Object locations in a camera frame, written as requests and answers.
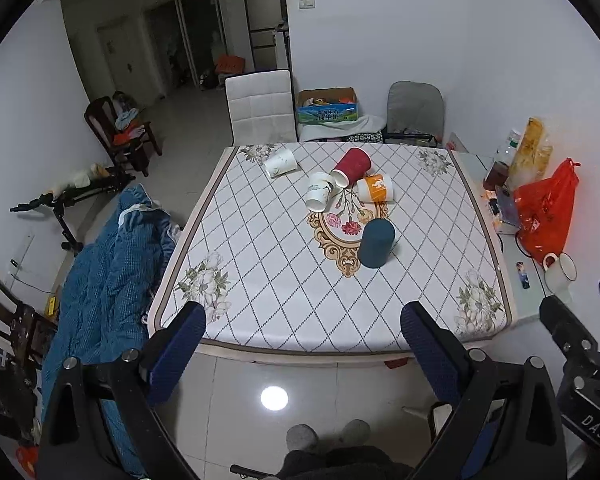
orange paper cup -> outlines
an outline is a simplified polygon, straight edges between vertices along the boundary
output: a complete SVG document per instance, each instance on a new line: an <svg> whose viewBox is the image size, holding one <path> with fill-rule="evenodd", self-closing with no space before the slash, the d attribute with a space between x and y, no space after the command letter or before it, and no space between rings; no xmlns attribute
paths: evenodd
<svg viewBox="0 0 600 480"><path fill-rule="evenodd" d="M366 176L356 182L360 202L388 202L394 199L394 183L387 174Z"/></svg>

white paper cup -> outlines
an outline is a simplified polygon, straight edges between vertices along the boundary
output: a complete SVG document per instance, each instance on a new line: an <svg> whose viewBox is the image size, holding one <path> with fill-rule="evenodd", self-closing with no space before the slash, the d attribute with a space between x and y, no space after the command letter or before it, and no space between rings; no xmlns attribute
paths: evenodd
<svg viewBox="0 0 600 480"><path fill-rule="evenodd" d="M298 163L289 148L280 148L262 163L264 171L269 178L280 176L283 173L296 170Z"/></svg>
<svg viewBox="0 0 600 480"><path fill-rule="evenodd" d="M390 202L394 199L394 183L387 174L366 176L356 182L360 202Z"/></svg>
<svg viewBox="0 0 600 480"><path fill-rule="evenodd" d="M336 187L336 181L326 173L309 175L309 187L304 196L304 204L309 211L321 213L327 209L327 204Z"/></svg>

red plastic bag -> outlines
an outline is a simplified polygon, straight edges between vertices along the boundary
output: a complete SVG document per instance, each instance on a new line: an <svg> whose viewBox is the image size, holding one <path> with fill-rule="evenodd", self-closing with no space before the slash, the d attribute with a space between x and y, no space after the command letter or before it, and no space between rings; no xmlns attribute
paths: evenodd
<svg viewBox="0 0 600 480"><path fill-rule="evenodd" d="M579 179L570 158L544 180L520 186L513 193L522 228L520 243L542 264L547 253L560 254L567 241Z"/></svg>

gray chair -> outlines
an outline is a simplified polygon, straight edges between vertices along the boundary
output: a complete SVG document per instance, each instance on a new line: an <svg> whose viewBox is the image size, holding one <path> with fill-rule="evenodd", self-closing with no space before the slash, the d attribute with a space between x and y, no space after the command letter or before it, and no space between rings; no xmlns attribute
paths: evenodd
<svg viewBox="0 0 600 480"><path fill-rule="evenodd" d="M445 102L435 86L398 81L391 85L386 104L385 139L442 141Z"/></svg>

white mug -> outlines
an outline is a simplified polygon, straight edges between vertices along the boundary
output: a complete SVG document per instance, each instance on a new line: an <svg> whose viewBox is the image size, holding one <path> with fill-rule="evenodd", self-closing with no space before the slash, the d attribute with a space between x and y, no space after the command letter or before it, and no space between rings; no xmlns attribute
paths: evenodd
<svg viewBox="0 0 600 480"><path fill-rule="evenodd" d="M265 160L262 165L269 178L274 178L298 168L296 158L289 148L280 148Z"/></svg>
<svg viewBox="0 0 600 480"><path fill-rule="evenodd" d="M553 258L554 262L549 266L547 260ZM578 277L576 264L567 253L558 256L555 253L548 253L542 260L544 267L544 280L547 288L554 294L564 291Z"/></svg>
<svg viewBox="0 0 600 480"><path fill-rule="evenodd" d="M329 174L318 172L309 175L309 187L304 196L306 208L314 213L321 213L327 209L335 186L336 181Z"/></svg>

